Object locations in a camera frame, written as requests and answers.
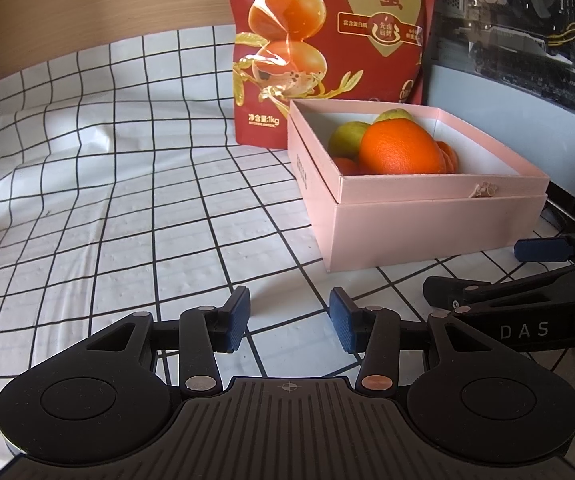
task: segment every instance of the white grid tablecloth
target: white grid tablecloth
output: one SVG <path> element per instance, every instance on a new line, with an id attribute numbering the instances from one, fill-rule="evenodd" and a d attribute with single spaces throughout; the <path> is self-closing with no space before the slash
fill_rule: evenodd
<path id="1" fill-rule="evenodd" d="M 225 384 L 354 379 L 360 356 L 343 352 L 325 312 L 333 286 L 418 320 L 432 310 L 427 276 L 547 270 L 506 248 L 328 274 L 287 153 L 234 142 L 233 38 L 232 27 L 153 34 L 0 81 L 0 390 L 130 312 L 177 319 L 240 284 L 252 315 L 240 350 L 216 357 Z M 555 234 L 541 219 L 535 236 Z M 575 387 L 575 349 L 531 358 Z M 159 357 L 167 383 L 177 359 Z M 401 384 L 422 371 L 420 352 L 401 352 Z M 0 434 L 0 468 L 10 458 Z"/>

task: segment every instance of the screw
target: screw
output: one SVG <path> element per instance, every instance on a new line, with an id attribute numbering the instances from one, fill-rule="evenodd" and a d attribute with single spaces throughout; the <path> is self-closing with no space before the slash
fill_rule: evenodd
<path id="1" fill-rule="evenodd" d="M 206 392 L 216 386 L 216 380 L 207 375 L 195 375 L 185 381 L 185 387 L 193 392 Z"/>
<path id="2" fill-rule="evenodd" d="M 374 390 L 375 392 L 389 390 L 393 384 L 392 380 L 385 375 L 368 375 L 367 377 L 363 377 L 361 381 L 361 385 L 364 388 Z"/>

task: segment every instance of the red snack bag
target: red snack bag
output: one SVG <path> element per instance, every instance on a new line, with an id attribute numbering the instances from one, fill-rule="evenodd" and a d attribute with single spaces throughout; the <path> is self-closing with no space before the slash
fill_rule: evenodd
<path id="1" fill-rule="evenodd" d="M 236 140 L 287 147 L 293 98 L 403 102 L 434 0 L 230 0 Z"/>

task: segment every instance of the pink box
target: pink box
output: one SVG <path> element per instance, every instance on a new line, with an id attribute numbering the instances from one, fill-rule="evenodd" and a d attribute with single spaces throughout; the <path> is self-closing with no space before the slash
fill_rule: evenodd
<path id="1" fill-rule="evenodd" d="M 326 150 L 333 131 L 347 121 L 371 123 L 398 107 L 456 150 L 463 173 L 341 175 Z M 513 245 L 532 234 L 549 183 L 545 173 L 507 146 L 439 108 L 293 100 L 287 145 L 330 272 Z M 491 189 L 493 196 L 481 196 L 482 189 Z"/>

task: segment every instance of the computer motherboard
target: computer motherboard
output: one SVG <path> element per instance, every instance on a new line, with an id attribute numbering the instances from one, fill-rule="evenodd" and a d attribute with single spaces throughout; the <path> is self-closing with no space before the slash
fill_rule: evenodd
<path id="1" fill-rule="evenodd" d="M 467 42 L 474 72 L 575 111 L 575 0 L 437 0 L 437 10 L 435 34 Z"/>

